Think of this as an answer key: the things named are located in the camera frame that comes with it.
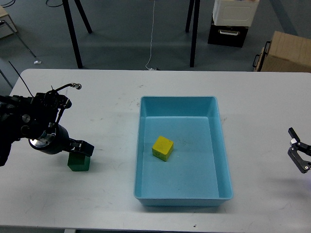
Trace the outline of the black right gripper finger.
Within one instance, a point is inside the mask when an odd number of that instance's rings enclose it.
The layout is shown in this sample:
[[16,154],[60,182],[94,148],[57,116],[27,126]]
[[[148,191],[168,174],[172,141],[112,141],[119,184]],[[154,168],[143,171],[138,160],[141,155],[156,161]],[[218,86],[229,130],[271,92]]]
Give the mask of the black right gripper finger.
[[299,155],[299,151],[310,156],[311,155],[311,146],[308,144],[305,144],[300,141],[300,138],[296,134],[295,130],[290,127],[288,129],[288,133],[291,136],[290,141],[290,147],[288,150],[288,155],[294,162],[294,164],[297,166],[299,171],[303,174],[307,173],[311,169],[311,163],[310,161],[306,161],[302,159],[302,157]]

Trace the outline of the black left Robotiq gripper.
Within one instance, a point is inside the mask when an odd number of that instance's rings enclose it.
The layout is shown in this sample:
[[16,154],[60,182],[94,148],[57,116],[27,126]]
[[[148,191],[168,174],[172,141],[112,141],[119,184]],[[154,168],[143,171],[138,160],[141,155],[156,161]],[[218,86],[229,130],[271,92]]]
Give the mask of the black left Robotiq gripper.
[[40,152],[46,154],[57,154],[62,151],[82,154],[91,157],[94,152],[94,146],[84,140],[75,140],[69,138],[68,131],[61,125],[57,125],[51,133],[44,132],[37,139],[29,139],[29,145]]

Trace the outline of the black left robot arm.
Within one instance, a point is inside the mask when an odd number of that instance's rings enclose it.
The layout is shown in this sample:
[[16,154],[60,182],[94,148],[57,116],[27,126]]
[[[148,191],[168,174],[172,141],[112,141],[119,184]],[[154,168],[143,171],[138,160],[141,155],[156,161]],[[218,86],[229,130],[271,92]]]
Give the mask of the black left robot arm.
[[52,89],[34,97],[1,96],[0,98],[0,164],[4,166],[15,141],[27,138],[30,146],[46,154],[69,152],[69,167],[89,163],[94,146],[69,137],[59,124],[63,112],[72,106],[69,98]]

